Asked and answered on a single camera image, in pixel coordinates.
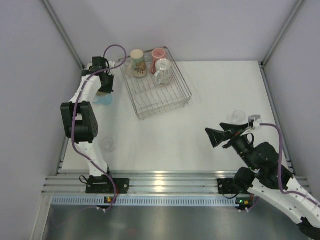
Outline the white mug orange interior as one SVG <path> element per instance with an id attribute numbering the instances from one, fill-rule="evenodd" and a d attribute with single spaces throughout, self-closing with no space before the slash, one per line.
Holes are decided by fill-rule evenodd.
<path id="1" fill-rule="evenodd" d="M 166 58 L 161 58 L 155 63 L 155 80 L 158 85 L 167 85 L 172 82 L 172 62 Z"/>

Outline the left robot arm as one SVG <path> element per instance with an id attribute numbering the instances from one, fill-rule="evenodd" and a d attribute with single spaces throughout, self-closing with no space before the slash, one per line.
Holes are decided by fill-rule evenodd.
<path id="1" fill-rule="evenodd" d="M 60 106 L 65 135 L 71 139 L 73 149 L 84 157 L 89 166 L 89 177 L 83 176 L 87 194 L 117 194 L 110 168 L 105 162 L 96 137 L 99 125 L 92 104 L 96 97 L 113 92 L 114 75 L 110 64 L 101 56 L 92 58 L 92 66 L 81 74 L 81 83 L 75 95 Z"/>

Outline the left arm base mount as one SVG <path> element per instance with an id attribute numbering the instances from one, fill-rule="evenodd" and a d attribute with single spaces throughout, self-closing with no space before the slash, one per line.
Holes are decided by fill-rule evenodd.
<path id="1" fill-rule="evenodd" d="M 127 194 L 130 186 L 129 178 L 113 178 L 117 194 Z M 107 176 L 90 176 L 86 181 L 86 194 L 113 194 L 114 186 Z"/>

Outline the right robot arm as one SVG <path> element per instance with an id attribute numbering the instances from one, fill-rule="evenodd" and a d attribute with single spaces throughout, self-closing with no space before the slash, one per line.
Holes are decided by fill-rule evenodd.
<path id="1" fill-rule="evenodd" d="M 248 139 L 254 131 L 264 126 L 259 120 L 247 124 L 220 123 L 221 130 L 206 128 L 211 145 L 216 148 L 222 143 L 224 149 L 233 148 L 246 164 L 233 178 L 233 186 L 241 194 L 253 194 L 268 202 L 287 217 L 308 238 L 320 238 L 320 202 L 313 197 L 282 164 L 283 135 L 279 127 L 279 150 L 268 142 L 254 146 Z"/>

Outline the pink patterned mug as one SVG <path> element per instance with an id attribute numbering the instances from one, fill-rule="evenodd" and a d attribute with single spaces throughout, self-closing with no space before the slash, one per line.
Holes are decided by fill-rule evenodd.
<path id="1" fill-rule="evenodd" d="M 163 48 L 155 48 L 151 52 L 152 62 L 150 65 L 149 72 L 154 75 L 156 73 L 156 63 L 160 59 L 166 59 L 167 54 L 166 51 Z"/>

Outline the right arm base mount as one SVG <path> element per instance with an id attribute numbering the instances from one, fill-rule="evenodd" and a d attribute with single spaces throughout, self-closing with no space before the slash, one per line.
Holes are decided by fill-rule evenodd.
<path id="1" fill-rule="evenodd" d="M 241 167 L 232 178 L 219 178 L 217 180 L 218 193 L 227 199 L 236 198 L 240 194 L 254 195 L 249 192 L 253 187 L 257 173 L 250 168 Z"/>

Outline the light blue mug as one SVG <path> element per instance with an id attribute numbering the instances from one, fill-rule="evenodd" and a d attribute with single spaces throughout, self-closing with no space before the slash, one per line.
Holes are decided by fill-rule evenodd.
<path id="1" fill-rule="evenodd" d="M 94 104 L 108 106 L 113 102 L 113 95 L 111 93 L 97 92 L 93 100 Z"/>

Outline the cream floral mug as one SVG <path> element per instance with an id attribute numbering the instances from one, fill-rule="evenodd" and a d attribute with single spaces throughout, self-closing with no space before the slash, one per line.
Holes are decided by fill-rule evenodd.
<path id="1" fill-rule="evenodd" d="M 126 67 L 126 75 L 129 77 L 142 78 L 147 74 L 147 65 L 144 52 L 140 49 L 130 53 L 130 64 Z"/>

